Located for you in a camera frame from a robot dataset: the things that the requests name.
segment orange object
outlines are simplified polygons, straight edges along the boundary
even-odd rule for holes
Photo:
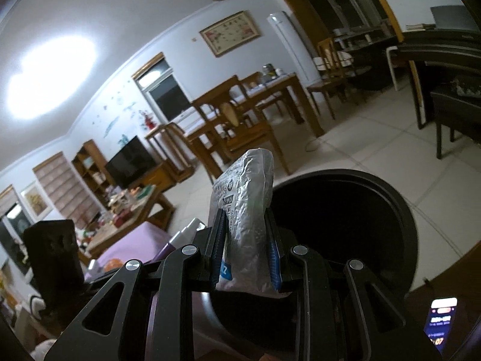
[[[107,273],[108,271],[110,270],[114,270],[114,269],[119,269],[121,268],[122,266],[124,265],[124,263],[118,259],[118,258],[113,258],[113,259],[110,259],[107,264],[103,267],[103,272],[104,273]]]

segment framed artwork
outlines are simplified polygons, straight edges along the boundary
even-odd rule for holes
[[[214,23],[202,30],[201,35],[216,57],[261,36],[246,11]]]
[[[31,183],[20,193],[25,199],[26,205],[33,215],[35,222],[43,220],[52,211],[47,199],[43,195],[41,188],[36,182]]]

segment phone screen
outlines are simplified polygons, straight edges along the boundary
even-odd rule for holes
[[[431,303],[424,332],[440,353],[443,352],[449,330],[453,325],[457,305],[457,298],[439,298]]]

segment ceiling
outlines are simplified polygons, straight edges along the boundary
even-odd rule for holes
[[[12,0],[0,0],[2,8]],[[102,84],[132,55],[210,0],[20,0],[0,26],[0,170],[63,136]],[[7,107],[10,78],[22,57],[51,39],[79,35],[95,45],[97,60],[73,96],[37,119],[15,118]]]

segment white plastic bag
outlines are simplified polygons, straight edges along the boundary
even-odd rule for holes
[[[225,210],[225,239],[216,289],[283,298],[272,286],[266,255],[265,209],[272,199],[274,159],[266,149],[251,149],[214,183],[211,213]]]

